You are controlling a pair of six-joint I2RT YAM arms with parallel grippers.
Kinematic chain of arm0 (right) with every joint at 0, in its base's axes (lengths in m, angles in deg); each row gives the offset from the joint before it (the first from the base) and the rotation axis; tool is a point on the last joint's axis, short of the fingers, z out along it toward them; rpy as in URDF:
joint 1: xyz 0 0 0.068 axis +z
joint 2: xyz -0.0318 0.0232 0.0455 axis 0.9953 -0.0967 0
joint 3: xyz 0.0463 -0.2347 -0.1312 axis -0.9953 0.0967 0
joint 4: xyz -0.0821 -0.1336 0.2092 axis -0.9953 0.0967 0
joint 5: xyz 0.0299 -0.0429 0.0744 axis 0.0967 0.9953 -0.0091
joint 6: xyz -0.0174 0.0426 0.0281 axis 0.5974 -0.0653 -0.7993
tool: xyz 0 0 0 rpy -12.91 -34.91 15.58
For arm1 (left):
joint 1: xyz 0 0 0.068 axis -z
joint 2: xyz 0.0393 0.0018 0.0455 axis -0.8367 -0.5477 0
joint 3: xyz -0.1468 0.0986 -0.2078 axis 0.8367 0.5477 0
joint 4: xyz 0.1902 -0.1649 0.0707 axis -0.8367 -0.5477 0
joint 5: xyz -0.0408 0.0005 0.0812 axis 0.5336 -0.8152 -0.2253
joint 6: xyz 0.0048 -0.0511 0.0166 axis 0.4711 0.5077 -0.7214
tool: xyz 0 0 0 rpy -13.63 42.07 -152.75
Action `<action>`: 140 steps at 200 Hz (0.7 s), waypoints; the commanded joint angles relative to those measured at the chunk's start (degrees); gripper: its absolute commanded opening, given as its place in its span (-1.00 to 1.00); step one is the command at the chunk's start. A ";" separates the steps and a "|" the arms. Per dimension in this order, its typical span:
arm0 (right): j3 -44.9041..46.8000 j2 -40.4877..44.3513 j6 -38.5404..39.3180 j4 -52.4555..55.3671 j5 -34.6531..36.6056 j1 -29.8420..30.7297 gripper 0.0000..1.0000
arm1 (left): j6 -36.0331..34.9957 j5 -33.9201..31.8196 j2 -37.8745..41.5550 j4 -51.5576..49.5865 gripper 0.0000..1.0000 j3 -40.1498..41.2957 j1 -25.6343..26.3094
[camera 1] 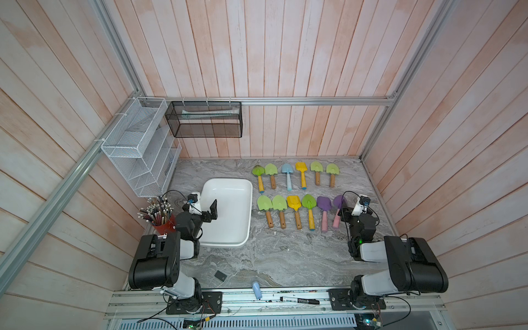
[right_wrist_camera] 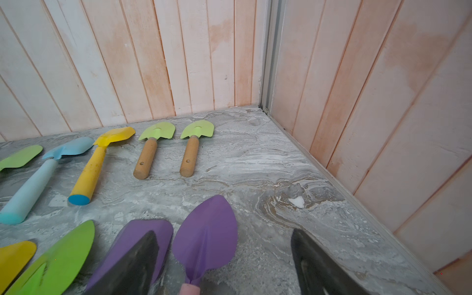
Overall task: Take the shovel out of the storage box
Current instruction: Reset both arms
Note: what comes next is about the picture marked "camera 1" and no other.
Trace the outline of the purple shovel square blade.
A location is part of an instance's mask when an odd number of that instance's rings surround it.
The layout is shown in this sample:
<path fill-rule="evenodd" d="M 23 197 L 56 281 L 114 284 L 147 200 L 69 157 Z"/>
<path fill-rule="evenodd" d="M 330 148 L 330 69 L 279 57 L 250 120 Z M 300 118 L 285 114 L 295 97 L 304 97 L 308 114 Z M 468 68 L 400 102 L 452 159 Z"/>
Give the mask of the purple shovel square blade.
<path fill-rule="evenodd" d="M 322 232 L 327 232 L 328 230 L 328 217 L 327 213 L 331 210 L 332 203 L 329 197 L 319 196 L 316 200 L 317 207 L 323 211 L 322 221 L 321 221 L 321 230 Z"/>

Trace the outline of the light green shovel wide blade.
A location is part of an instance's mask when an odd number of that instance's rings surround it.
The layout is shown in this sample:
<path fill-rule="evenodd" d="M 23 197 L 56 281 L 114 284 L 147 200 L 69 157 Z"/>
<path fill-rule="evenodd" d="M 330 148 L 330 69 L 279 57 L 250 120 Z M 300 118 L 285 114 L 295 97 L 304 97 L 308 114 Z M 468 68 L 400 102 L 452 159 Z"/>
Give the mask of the light green shovel wide blade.
<path fill-rule="evenodd" d="M 268 222 L 268 227 L 273 228 L 274 223 L 272 220 L 271 213 L 269 211 L 272 208 L 272 200 L 268 196 L 261 195 L 257 199 L 257 205 L 258 205 L 259 210 L 263 210 L 265 212 L 265 216 Z"/>

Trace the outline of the green shovel yellow blue handle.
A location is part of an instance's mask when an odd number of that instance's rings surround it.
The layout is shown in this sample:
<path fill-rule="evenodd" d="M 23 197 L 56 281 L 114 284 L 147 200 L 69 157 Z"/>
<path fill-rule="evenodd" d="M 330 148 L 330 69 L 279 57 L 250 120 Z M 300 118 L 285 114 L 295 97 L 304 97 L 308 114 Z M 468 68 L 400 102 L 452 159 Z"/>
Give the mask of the green shovel yellow blue handle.
<path fill-rule="evenodd" d="M 316 226 L 314 221 L 313 208 L 316 207 L 316 199 L 312 195 L 306 194 L 302 198 L 301 203 L 304 208 L 308 209 L 309 229 L 311 231 L 314 231 L 316 229 Z"/>

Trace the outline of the green spade wooden handle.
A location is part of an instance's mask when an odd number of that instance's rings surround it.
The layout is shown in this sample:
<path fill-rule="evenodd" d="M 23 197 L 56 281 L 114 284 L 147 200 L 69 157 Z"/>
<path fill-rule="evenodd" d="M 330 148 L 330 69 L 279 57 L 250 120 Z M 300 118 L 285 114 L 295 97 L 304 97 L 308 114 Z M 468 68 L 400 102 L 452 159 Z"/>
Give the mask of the green spade wooden handle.
<path fill-rule="evenodd" d="M 326 167 L 326 173 L 330 174 L 329 186 L 334 188 L 336 184 L 336 177 L 340 174 L 339 167 L 334 163 L 328 164 Z"/>

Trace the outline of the narrow green trowel wooden handle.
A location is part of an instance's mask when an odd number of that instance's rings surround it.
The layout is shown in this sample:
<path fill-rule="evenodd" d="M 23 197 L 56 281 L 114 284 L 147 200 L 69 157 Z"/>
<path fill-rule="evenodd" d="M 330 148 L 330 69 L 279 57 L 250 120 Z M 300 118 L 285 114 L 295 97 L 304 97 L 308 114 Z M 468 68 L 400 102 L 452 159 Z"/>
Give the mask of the narrow green trowel wooden handle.
<path fill-rule="evenodd" d="M 276 195 L 272 199 L 272 206 L 275 210 L 279 212 L 279 219 L 280 219 L 280 227 L 282 229 L 286 229 L 286 222 L 285 222 L 285 213 L 284 211 L 287 209 L 287 201 L 284 197 L 280 195 Z"/>

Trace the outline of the light green shovel wooden handle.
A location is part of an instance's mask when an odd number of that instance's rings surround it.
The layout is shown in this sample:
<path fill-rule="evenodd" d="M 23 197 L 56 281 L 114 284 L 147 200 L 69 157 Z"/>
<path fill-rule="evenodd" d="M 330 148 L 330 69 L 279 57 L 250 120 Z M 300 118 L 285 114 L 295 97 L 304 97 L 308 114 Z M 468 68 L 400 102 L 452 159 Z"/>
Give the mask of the light green shovel wooden handle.
<path fill-rule="evenodd" d="M 313 161 L 310 164 L 310 170 L 314 172 L 315 184 L 320 186 L 320 174 L 323 172 L 323 165 L 318 161 Z"/>

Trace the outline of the olive green pointed shovel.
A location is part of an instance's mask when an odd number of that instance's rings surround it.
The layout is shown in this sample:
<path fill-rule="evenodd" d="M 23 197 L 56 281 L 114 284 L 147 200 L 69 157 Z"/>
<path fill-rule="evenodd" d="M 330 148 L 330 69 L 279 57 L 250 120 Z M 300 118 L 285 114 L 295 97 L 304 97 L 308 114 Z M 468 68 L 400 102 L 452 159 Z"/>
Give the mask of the olive green pointed shovel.
<path fill-rule="evenodd" d="M 265 174 L 269 175 L 271 188 L 275 190 L 276 189 L 275 175 L 278 174 L 277 167 L 274 164 L 272 164 L 272 163 L 267 164 L 265 166 Z"/>

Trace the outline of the light blue shovel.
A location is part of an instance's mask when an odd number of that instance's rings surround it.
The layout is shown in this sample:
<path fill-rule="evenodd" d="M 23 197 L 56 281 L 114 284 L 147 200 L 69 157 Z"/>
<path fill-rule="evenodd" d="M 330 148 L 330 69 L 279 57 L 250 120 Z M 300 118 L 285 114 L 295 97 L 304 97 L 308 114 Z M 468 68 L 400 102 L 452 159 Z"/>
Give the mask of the light blue shovel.
<path fill-rule="evenodd" d="M 288 190 L 288 191 L 292 191 L 292 190 L 293 190 L 293 187 L 292 187 L 291 174 L 294 172 L 293 167 L 292 167 L 290 164 L 284 164 L 284 165 L 281 167 L 281 170 L 282 170 L 282 173 L 283 173 L 283 174 L 286 174 L 287 190 Z"/>

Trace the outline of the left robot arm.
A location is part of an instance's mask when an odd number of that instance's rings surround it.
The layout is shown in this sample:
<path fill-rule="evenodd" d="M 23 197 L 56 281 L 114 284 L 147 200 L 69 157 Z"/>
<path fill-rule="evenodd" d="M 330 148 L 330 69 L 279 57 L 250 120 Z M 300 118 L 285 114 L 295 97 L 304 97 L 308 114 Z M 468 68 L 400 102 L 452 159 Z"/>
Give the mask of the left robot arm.
<path fill-rule="evenodd" d="M 205 310 L 204 297 L 199 281 L 185 275 L 180 262 L 198 257 L 202 225 L 218 217 L 217 200 L 209 210 L 195 208 L 196 200 L 190 195 L 179 214 L 164 197 L 150 199 L 149 207 L 139 211 L 158 234 L 141 237 L 128 277 L 132 290 L 159 289 L 169 296 L 168 308 L 180 307 L 189 314 Z"/>

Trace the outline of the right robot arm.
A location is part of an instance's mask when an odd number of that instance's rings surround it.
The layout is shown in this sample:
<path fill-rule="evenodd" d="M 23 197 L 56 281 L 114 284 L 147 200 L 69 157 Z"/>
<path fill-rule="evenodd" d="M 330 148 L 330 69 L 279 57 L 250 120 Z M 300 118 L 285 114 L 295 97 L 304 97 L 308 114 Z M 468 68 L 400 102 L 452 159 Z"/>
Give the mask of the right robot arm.
<path fill-rule="evenodd" d="M 425 239 L 384 236 L 374 241 L 377 220 L 367 210 L 340 210 L 349 225 L 349 253 L 356 261 L 386 263 L 388 268 L 370 275 L 357 275 L 351 282 L 350 305 L 365 309 L 393 294 L 444 293 L 448 276 Z"/>

